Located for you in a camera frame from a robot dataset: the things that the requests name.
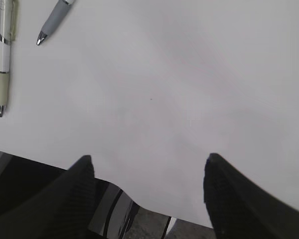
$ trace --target pen grip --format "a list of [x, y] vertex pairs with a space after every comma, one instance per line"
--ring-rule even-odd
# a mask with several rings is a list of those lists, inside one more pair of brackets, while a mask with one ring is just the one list
[[10, 73], [0, 73], [0, 106], [6, 106], [8, 102]]
[[50, 17], [43, 25], [41, 31], [48, 36], [51, 35], [60, 25], [61, 21], [64, 19], [70, 8], [70, 4], [63, 0], [59, 0], [54, 7]]

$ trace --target pen tip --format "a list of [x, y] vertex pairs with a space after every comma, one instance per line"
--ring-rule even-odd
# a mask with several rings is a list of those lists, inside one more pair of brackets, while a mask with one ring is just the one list
[[42, 31], [40, 32], [39, 36], [38, 36], [38, 40], [36, 41], [36, 44], [39, 46], [41, 45], [42, 42], [44, 42], [44, 40], [47, 38], [47, 35], [44, 34]]
[[4, 106], [0, 106], [0, 118], [2, 118], [4, 113]]

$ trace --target black surface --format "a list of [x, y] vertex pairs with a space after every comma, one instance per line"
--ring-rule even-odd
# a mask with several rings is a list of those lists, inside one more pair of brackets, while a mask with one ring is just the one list
[[24, 193], [24, 199], [28, 199], [12, 210], [7, 211], [7, 204], [3, 204], [2, 211], [6, 213], [0, 216], [0, 239], [86, 238], [86, 228], [95, 207], [91, 157], [82, 157], [55, 180], [42, 182], [44, 184], [47, 186], [38, 193], [33, 190]]
[[218, 154], [206, 163], [204, 199], [218, 239], [299, 239], [299, 212]]
[[64, 171], [28, 159], [12, 157], [0, 176], [0, 215], [40, 192]]

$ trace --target silver pen band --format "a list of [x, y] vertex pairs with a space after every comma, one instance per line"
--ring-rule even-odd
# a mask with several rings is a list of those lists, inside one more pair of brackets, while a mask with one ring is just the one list
[[11, 42], [8, 41], [7, 39], [5, 39], [1, 34], [0, 34], [0, 42], [8, 45], [8, 46], [11, 46]]
[[9, 74], [10, 71], [0, 71], [0, 74]]

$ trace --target white pen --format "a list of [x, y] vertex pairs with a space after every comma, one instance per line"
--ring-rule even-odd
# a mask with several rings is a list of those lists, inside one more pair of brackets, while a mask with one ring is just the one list
[[71, 9], [75, 0], [59, 0], [54, 7], [50, 17], [43, 25], [41, 32], [38, 36], [37, 45], [40, 45], [47, 37], [52, 35], [57, 27], [60, 25], [66, 14]]
[[0, 118], [8, 102], [13, 0], [0, 0]]

